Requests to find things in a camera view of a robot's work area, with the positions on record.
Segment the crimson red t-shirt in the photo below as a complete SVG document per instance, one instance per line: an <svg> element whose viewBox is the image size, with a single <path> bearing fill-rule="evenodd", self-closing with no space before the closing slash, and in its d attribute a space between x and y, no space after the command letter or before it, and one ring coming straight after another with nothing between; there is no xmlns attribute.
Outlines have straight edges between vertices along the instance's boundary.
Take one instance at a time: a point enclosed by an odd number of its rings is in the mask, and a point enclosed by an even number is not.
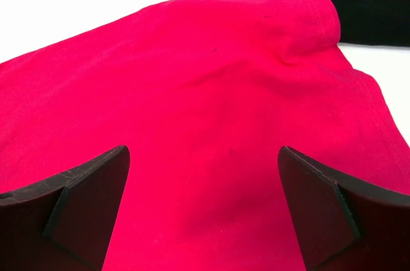
<svg viewBox="0 0 410 271"><path fill-rule="evenodd" d="M131 153L105 270L302 270L277 155L409 193L331 0L172 0L1 64L1 189Z"/></svg>

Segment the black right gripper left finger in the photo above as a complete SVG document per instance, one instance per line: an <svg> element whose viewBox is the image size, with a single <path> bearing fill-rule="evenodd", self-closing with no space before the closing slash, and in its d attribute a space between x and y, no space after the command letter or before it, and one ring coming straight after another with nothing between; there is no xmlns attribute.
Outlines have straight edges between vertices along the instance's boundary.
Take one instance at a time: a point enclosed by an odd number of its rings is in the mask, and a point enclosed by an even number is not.
<svg viewBox="0 0 410 271"><path fill-rule="evenodd" d="M1 194L1 270L101 270L129 172L118 146Z"/></svg>

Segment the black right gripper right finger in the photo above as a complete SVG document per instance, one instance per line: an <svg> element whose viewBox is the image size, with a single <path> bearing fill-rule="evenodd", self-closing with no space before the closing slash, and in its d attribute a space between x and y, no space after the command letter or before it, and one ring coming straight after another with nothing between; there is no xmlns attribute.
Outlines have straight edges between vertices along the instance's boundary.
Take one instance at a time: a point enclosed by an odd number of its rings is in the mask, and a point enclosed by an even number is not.
<svg viewBox="0 0 410 271"><path fill-rule="evenodd" d="M306 270L409 270L408 195L291 147L278 169Z"/></svg>

